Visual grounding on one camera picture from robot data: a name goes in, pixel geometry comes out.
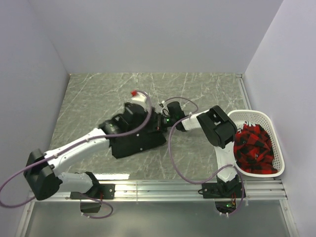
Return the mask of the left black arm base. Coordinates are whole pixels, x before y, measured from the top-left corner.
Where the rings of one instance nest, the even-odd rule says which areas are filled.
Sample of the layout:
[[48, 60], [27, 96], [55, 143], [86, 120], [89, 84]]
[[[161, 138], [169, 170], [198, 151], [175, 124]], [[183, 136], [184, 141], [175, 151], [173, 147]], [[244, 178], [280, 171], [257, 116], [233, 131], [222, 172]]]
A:
[[99, 184], [97, 186], [93, 186], [84, 194], [71, 192], [70, 199], [113, 199], [115, 196], [115, 187], [115, 184]]

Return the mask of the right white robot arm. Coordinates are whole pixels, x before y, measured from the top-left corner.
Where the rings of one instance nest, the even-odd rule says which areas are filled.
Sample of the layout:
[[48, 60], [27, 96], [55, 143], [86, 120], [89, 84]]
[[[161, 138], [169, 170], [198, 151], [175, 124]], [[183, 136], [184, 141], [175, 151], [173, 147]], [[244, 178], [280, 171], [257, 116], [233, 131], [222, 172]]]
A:
[[[173, 120], [168, 137], [168, 153], [173, 168], [183, 180], [191, 184], [203, 184], [216, 177], [219, 195], [225, 198], [229, 197], [234, 193], [235, 186], [239, 183], [238, 171], [232, 151], [237, 133], [236, 124], [217, 105], [200, 113], [194, 111], [189, 115], [185, 115], [180, 103], [173, 101], [173, 99], [167, 99], [160, 104], [161, 107], [167, 108], [169, 117]], [[209, 143], [214, 147], [218, 170], [206, 180], [190, 180], [177, 168], [171, 150], [171, 139], [176, 129], [179, 131], [202, 129]]]

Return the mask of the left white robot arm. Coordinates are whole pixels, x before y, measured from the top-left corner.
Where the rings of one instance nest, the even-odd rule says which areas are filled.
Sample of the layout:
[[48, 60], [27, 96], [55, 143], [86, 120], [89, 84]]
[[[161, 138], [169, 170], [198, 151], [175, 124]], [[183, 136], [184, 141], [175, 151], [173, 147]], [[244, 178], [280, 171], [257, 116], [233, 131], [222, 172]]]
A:
[[92, 172], [67, 173], [66, 169], [92, 153], [110, 148], [116, 139], [127, 138], [140, 131], [150, 121], [152, 106], [144, 108], [135, 103], [125, 103], [121, 114], [105, 120], [85, 136], [60, 148], [43, 153], [37, 149], [30, 153], [24, 177], [37, 200], [45, 200], [57, 192], [82, 193], [95, 198], [101, 185]]

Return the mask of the black long sleeve shirt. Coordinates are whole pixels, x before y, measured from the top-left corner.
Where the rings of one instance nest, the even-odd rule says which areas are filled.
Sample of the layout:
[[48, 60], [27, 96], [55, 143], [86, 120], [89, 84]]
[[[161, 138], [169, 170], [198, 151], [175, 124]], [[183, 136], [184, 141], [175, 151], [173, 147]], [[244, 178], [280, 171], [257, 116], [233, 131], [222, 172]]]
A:
[[[125, 116], [120, 114], [116, 116], [118, 119], [115, 125], [123, 132], [131, 131], [139, 126], [147, 113], [141, 115], [137, 113], [132, 116]], [[112, 148], [112, 155], [118, 158], [125, 158], [143, 151], [157, 148], [166, 143], [164, 133], [167, 127], [163, 125], [163, 116], [160, 113], [152, 111], [149, 122], [136, 133], [112, 138], [110, 145]]]

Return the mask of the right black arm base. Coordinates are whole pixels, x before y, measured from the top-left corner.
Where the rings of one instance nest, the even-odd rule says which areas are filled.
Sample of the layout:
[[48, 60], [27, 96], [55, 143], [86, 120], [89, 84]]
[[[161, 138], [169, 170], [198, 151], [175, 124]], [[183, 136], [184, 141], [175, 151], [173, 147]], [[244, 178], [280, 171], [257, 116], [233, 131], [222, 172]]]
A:
[[201, 189], [198, 190], [198, 194], [203, 198], [245, 198], [246, 193], [242, 190], [241, 182], [233, 185], [231, 188], [225, 187], [220, 183], [203, 183]]

